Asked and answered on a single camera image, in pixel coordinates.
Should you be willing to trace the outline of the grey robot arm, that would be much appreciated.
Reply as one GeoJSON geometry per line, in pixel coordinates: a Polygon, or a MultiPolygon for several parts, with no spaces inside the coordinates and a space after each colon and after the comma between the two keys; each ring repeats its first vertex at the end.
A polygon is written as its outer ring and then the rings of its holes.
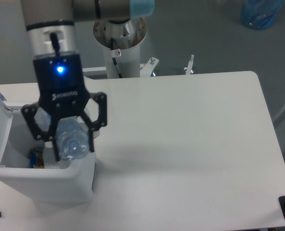
{"type": "Polygon", "coordinates": [[[25,28],[33,50],[39,100],[22,114],[36,140],[52,142],[56,161],[61,158],[57,127],[62,119],[77,116],[86,124],[87,143],[94,150],[93,134],[107,125],[107,95],[85,86],[75,40],[76,20],[127,22],[154,12],[153,0],[23,0],[25,28]]]}

